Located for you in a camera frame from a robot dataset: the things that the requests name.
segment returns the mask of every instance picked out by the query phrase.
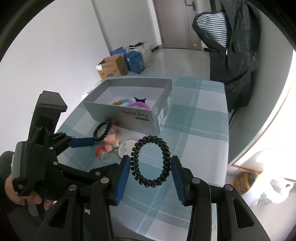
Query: blue box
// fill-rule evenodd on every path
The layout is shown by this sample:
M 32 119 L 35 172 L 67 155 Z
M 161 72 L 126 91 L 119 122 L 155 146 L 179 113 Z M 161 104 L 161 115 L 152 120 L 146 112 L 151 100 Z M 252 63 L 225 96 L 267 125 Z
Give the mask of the blue box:
M 116 55 L 116 54 L 123 54 L 124 59 L 126 61 L 126 65 L 128 67 L 128 70 L 131 72 L 134 72 L 136 74 L 140 74 L 144 71 L 145 67 L 143 64 L 142 55 L 140 52 L 137 51 L 131 51 L 129 53 L 126 52 L 126 49 L 123 47 L 116 49 L 112 52 L 110 52 L 110 55 Z
M 126 54 L 126 65 L 128 70 L 136 74 L 140 74 L 144 71 L 145 67 L 140 52 L 131 51 Z

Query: striped lining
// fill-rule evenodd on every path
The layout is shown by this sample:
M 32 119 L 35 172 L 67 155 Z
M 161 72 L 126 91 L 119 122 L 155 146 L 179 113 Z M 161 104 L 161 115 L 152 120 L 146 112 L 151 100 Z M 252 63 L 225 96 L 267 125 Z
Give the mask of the striped lining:
M 197 25 L 207 38 L 227 48 L 228 28 L 226 21 L 225 12 L 203 14 L 196 20 Z

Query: black spiral hair tie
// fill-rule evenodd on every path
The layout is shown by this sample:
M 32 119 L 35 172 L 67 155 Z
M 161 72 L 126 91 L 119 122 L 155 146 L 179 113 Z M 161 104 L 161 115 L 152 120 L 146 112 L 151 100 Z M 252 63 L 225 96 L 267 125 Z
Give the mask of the black spiral hair tie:
M 163 170 L 160 176 L 154 180 L 147 180 L 141 175 L 139 168 L 139 152 L 141 147 L 147 143 L 155 143 L 160 147 L 163 152 Z M 162 138 L 158 138 L 157 136 L 147 136 L 139 139 L 137 143 L 135 143 L 135 147 L 132 148 L 133 152 L 131 153 L 131 170 L 132 175 L 135 176 L 135 180 L 139 181 L 141 185 L 144 184 L 145 187 L 153 187 L 160 186 L 163 182 L 166 181 L 166 178 L 170 175 L 170 149 L 167 146 L 167 143 L 163 141 Z
M 101 135 L 101 136 L 97 136 L 99 130 L 103 127 L 103 126 L 106 126 L 106 130 L 104 131 L 104 133 Z M 112 126 L 112 123 L 111 121 L 103 121 L 102 123 L 100 123 L 96 129 L 94 130 L 94 134 L 93 134 L 93 139 L 97 142 L 101 142 L 102 140 L 104 140 L 104 138 L 108 135 L 108 133 L 110 132 L 110 129 L 111 129 L 111 126 Z

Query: gray box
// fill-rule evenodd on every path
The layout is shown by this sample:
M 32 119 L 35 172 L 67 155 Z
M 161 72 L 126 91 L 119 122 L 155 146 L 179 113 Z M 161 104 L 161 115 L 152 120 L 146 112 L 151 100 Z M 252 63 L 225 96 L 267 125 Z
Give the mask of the gray box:
M 146 98 L 150 110 L 112 105 L 123 98 Z M 159 135 L 172 106 L 172 80 L 163 78 L 112 78 L 96 87 L 83 104 L 96 121 L 110 120 L 118 127 Z

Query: table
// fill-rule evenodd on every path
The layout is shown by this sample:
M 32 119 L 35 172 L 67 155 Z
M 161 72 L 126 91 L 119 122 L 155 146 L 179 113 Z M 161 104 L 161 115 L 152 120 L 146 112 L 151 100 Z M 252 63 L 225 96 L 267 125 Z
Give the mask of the table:
M 193 78 L 171 79 L 173 105 L 159 137 L 168 143 L 172 155 L 177 155 L 183 167 L 191 169 L 195 177 L 209 184 L 223 186 L 229 140 L 224 85 Z M 58 132 L 64 131 L 76 138 L 92 137 L 98 124 L 80 103 Z M 145 134 L 121 128 L 117 137 L 120 139 L 121 136 L 138 140 Z M 94 155 L 98 146 L 99 144 L 93 147 L 68 148 L 59 155 L 58 160 L 84 171 L 105 166 Z M 120 159 L 113 151 L 112 160 L 108 164 L 115 162 L 119 163 Z M 147 179 L 159 176 L 163 165 L 159 147 L 145 145 L 141 149 L 139 164 Z M 152 240 L 186 240 L 191 207 L 183 207 L 178 200 L 172 175 L 161 186 L 146 188 L 139 185 L 130 172 L 123 200 L 117 207 L 110 207 L 110 210 L 112 219 Z M 212 227 L 215 235 L 215 222 Z

